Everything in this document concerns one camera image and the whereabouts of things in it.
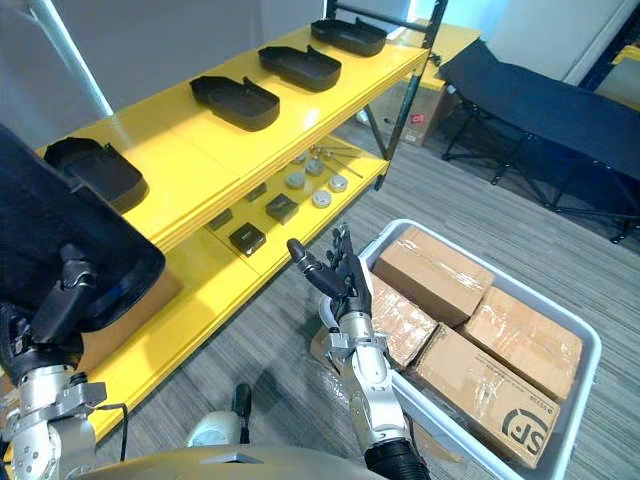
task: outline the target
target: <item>sf logo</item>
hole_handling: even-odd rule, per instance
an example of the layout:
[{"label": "sf logo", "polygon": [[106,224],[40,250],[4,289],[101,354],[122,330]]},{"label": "sf logo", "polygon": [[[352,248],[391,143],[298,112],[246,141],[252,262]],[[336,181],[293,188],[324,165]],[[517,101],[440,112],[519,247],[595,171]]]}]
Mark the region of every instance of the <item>sf logo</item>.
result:
[{"label": "sf logo", "polygon": [[548,429],[536,415],[519,408],[507,413],[502,422],[502,433],[527,447],[532,455],[542,448]]}]

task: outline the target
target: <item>white wall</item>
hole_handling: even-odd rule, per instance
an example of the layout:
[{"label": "white wall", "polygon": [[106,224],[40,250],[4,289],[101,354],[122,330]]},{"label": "white wall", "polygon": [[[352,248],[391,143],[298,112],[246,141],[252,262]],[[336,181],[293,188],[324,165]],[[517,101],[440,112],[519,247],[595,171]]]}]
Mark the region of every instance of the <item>white wall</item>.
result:
[{"label": "white wall", "polygon": [[[409,6],[409,0],[349,3],[402,18]],[[38,25],[12,4],[20,2],[0,0],[0,122],[36,147],[95,122],[99,113]],[[58,0],[56,6],[115,111],[324,13],[323,0]]]},{"label": "white wall", "polygon": [[511,0],[489,41],[502,61],[580,82],[638,0]]},{"label": "white wall", "polygon": [[[443,22],[482,31],[482,38],[493,35],[510,0],[449,0]],[[412,0],[409,7],[410,20],[429,18],[434,0]]]}]

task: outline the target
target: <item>white plastic bin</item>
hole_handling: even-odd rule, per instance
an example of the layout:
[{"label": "white plastic bin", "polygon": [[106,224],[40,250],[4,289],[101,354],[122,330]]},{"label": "white plastic bin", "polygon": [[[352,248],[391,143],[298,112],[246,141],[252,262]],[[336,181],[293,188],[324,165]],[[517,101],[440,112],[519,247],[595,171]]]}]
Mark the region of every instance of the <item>white plastic bin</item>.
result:
[{"label": "white plastic bin", "polygon": [[[596,368],[600,361],[602,352],[600,337],[591,326],[560,305],[437,233],[411,220],[395,220],[387,225],[378,237],[360,254],[361,261],[366,263],[369,269],[372,269],[382,251],[410,226],[419,228],[492,271],[495,274],[494,285],[496,287],[573,332],[582,339],[583,346],[571,393],[567,400],[561,403],[560,416],[540,463],[534,470],[512,463],[508,464],[500,459],[399,373],[394,372],[393,385],[402,408],[436,438],[443,447],[473,458],[497,478],[505,480],[560,480],[564,478],[571,453],[575,447],[576,435],[587,403],[587,397],[593,385]],[[318,307],[323,323],[327,327],[336,326],[331,314],[329,298],[326,296],[320,298]]]}]

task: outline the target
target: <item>shelf tier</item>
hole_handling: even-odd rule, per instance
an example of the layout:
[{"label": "shelf tier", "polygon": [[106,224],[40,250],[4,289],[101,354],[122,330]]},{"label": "shelf tier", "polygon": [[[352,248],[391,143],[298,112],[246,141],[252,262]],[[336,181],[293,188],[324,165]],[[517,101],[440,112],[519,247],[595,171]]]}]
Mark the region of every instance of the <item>shelf tier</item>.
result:
[{"label": "shelf tier", "polygon": [[198,105],[183,82],[113,117],[78,130],[75,137],[111,143],[144,175],[149,194],[124,217],[164,252],[249,191],[424,61],[419,48],[387,44],[360,57],[321,43],[304,27],[270,45],[307,44],[342,63],[338,83],[310,92],[260,66],[250,50],[204,75],[242,81],[243,76],[280,98],[280,116],[269,127],[246,132]]},{"label": "shelf tier", "polygon": [[[340,152],[357,158],[340,158],[346,167],[335,160],[327,160],[322,175],[307,175],[303,190],[287,188],[285,177],[303,170],[304,165],[287,165],[267,180],[267,193],[254,202],[241,199],[231,207],[234,214],[231,222],[213,233],[200,228],[167,254],[168,267],[183,282],[184,290],[90,373],[90,381],[106,383],[108,403],[124,402],[129,408],[140,403],[286,265],[289,238],[310,241],[389,165],[333,137],[320,144],[349,147]],[[328,190],[327,182],[334,174],[329,167],[348,179],[348,188],[342,193],[332,193],[331,205],[318,209],[311,204],[310,197],[315,190]],[[265,213],[266,203],[278,193],[284,193],[299,204],[298,213],[285,225]],[[251,222],[267,236],[266,244],[250,257],[237,251],[228,241],[228,234],[245,222]],[[100,439],[121,420],[121,416],[114,411],[96,411],[90,419]]]}]

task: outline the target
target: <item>black plastic tray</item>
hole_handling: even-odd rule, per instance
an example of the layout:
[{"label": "black plastic tray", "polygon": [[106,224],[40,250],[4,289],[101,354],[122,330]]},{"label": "black plastic tray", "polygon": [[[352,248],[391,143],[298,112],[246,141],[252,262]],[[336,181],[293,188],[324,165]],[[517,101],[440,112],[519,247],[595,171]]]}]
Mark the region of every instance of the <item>black plastic tray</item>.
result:
[{"label": "black plastic tray", "polygon": [[342,20],[318,20],[311,24],[311,35],[348,52],[372,57],[382,50],[387,32],[359,18],[356,23]]},{"label": "black plastic tray", "polygon": [[118,212],[138,205],[149,191],[140,171],[110,144],[68,137],[47,147],[44,161],[69,178],[79,178]]},{"label": "black plastic tray", "polygon": [[266,69],[309,90],[327,90],[340,78],[342,64],[311,45],[307,45],[306,52],[291,47],[265,47],[258,55]]},{"label": "black plastic tray", "polygon": [[203,76],[190,85],[198,103],[227,122],[248,131],[268,127],[280,114],[280,99],[247,77],[242,81]]}]

